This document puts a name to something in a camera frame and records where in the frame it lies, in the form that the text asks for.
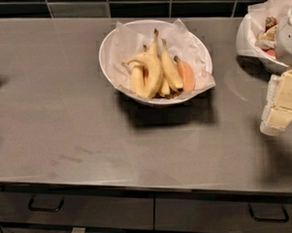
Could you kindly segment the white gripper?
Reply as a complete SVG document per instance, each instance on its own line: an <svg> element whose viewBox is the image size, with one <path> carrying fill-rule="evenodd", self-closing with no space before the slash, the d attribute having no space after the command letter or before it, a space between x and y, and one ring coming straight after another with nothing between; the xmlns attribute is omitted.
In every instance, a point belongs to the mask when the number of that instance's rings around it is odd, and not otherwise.
<svg viewBox="0 0 292 233"><path fill-rule="evenodd" d="M292 6L280 20L276 31L276 60L292 66ZM267 88L267 103L262 112L260 132L278 136L292 121L292 67L281 76L272 74Z"/></svg>

